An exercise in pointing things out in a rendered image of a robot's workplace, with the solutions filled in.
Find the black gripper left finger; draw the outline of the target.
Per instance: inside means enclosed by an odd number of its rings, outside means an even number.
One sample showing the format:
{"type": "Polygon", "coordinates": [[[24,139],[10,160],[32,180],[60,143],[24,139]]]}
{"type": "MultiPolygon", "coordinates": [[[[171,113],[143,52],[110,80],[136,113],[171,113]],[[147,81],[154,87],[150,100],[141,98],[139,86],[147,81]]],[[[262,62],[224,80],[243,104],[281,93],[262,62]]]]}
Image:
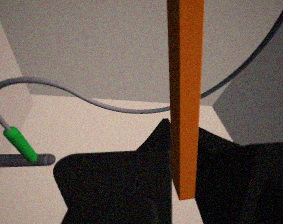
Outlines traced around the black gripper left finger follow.
{"type": "Polygon", "coordinates": [[[67,208],[75,201],[154,200],[159,224],[173,224],[171,123],[162,119],[135,151],[66,156],[53,176],[67,208]]]}

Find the orange bar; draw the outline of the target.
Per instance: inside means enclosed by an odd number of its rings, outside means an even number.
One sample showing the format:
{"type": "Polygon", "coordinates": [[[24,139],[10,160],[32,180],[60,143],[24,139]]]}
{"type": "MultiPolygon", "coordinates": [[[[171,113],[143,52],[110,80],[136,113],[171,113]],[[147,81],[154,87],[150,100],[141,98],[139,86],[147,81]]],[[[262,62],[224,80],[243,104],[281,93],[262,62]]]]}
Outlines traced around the orange bar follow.
{"type": "Polygon", "coordinates": [[[167,0],[172,181],[194,198],[197,172],[205,0],[167,0]]]}

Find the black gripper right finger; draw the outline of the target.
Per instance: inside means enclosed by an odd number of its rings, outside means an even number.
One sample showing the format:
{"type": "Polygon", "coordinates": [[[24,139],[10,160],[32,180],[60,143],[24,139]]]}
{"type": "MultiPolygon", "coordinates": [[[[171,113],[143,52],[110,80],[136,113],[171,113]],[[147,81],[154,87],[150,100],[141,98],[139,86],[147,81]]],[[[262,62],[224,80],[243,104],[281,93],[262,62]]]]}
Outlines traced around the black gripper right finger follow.
{"type": "Polygon", "coordinates": [[[251,224],[272,177],[283,177],[283,142],[241,146],[199,127],[194,199],[203,224],[251,224]]]}

